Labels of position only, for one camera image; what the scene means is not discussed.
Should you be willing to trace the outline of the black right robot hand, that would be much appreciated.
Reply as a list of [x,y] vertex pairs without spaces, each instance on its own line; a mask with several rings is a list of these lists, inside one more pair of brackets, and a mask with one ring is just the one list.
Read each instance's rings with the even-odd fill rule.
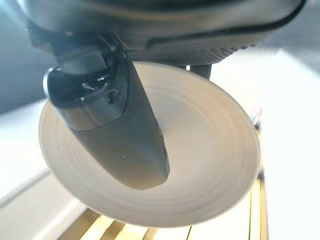
[[84,148],[120,183],[145,190],[170,173],[135,61],[204,75],[285,26],[303,0],[20,0],[34,47],[52,54],[43,88]]

